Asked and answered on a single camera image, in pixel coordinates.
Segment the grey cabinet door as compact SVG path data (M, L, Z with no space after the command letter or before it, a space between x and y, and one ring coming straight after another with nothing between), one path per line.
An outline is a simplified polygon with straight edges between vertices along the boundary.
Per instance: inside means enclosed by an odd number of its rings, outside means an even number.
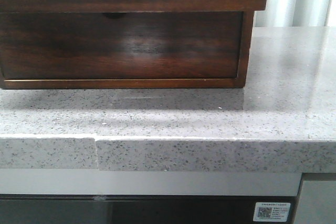
M294 223L335 223L335 174L304 174Z

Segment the white QR code sticker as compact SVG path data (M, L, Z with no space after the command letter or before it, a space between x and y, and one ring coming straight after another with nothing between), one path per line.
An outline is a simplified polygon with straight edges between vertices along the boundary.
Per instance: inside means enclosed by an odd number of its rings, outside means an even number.
M254 222L286 222L289 217L289 202L257 202L253 215Z

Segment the black appliance under counter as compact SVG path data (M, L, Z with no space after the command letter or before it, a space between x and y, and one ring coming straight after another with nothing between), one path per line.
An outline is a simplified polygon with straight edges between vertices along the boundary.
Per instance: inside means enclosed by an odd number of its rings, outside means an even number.
M254 222L257 202L289 202L286 222ZM1 223L292 223L295 197L2 195Z

